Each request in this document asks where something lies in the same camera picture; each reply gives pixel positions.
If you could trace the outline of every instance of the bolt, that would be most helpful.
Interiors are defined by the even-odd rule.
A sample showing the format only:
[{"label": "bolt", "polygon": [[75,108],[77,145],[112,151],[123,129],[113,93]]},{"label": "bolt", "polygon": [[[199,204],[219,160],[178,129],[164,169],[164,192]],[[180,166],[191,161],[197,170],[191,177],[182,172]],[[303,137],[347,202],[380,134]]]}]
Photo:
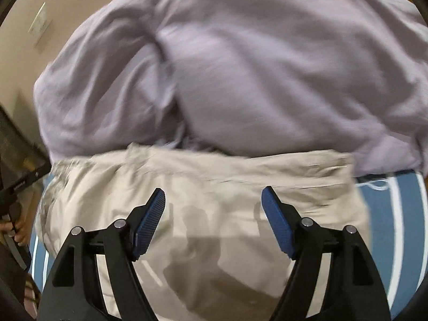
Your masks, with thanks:
[{"label": "bolt", "polygon": [[74,227],[72,230],[71,230],[71,234],[72,235],[78,235],[78,234],[80,234],[82,232],[82,228],[80,228],[80,227]]},{"label": "bolt", "polygon": [[312,219],[309,217],[304,217],[304,218],[302,218],[302,224],[305,227],[311,227],[314,224],[314,221],[312,221]]},{"label": "bolt", "polygon": [[123,228],[126,225],[126,221],[124,219],[114,221],[114,226],[116,228]]},{"label": "bolt", "polygon": [[357,232],[357,229],[351,224],[348,224],[345,228],[349,234],[355,234]]}]

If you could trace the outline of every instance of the light switch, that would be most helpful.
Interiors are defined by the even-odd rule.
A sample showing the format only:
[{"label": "light switch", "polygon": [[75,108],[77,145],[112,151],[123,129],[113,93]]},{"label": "light switch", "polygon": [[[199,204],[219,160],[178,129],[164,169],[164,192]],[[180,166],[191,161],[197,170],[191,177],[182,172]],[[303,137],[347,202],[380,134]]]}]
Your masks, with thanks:
[{"label": "light switch", "polygon": [[48,18],[48,13],[46,11],[46,3],[44,3],[37,12],[36,18],[34,18],[33,24],[31,24],[28,30],[34,45],[40,40],[40,37],[46,31],[50,23],[51,20]]}]

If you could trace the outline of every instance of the beige fabric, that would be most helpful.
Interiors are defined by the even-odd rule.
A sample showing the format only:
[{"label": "beige fabric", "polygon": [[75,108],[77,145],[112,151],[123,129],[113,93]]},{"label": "beige fabric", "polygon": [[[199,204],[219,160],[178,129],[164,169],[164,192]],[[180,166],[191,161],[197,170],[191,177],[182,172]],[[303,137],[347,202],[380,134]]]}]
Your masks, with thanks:
[{"label": "beige fabric", "polygon": [[[131,145],[58,162],[52,172],[37,227],[53,254],[74,226],[105,228],[145,204],[156,187],[165,191],[153,241],[134,265],[161,319],[269,319],[291,268],[260,204],[267,185],[322,226],[352,223],[366,241],[370,236],[352,159],[334,151],[246,159]],[[117,315],[105,260],[99,262],[108,309]],[[327,271],[328,262],[319,285]],[[320,288],[312,312],[322,296]]]}]

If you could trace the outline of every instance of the wall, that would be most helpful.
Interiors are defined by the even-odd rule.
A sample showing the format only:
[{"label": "wall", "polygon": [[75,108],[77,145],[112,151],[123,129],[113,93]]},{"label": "wall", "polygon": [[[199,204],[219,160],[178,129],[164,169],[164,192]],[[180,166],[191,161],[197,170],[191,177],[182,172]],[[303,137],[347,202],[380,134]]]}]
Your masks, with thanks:
[{"label": "wall", "polygon": [[[0,26],[0,103],[32,141],[39,142],[33,85],[73,31],[111,0],[17,0]],[[46,2],[52,23],[36,47],[28,29]]]}]

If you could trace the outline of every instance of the blue textured pad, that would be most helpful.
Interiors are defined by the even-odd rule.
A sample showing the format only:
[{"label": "blue textured pad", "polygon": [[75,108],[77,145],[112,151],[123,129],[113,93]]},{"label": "blue textured pad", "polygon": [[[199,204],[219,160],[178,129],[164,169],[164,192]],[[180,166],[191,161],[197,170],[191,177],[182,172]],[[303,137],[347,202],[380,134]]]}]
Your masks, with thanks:
[{"label": "blue textured pad", "polygon": [[135,258],[138,258],[147,252],[147,248],[150,245],[153,234],[155,233],[159,220],[163,214],[163,210],[165,209],[164,191],[159,190],[154,199],[149,204],[146,204],[146,206],[148,206],[148,210],[141,220],[134,236],[134,248],[132,254]]},{"label": "blue textured pad", "polygon": [[262,191],[262,207],[281,248],[291,259],[295,258],[296,249],[293,245],[293,231],[285,219],[277,200],[268,188]]}]

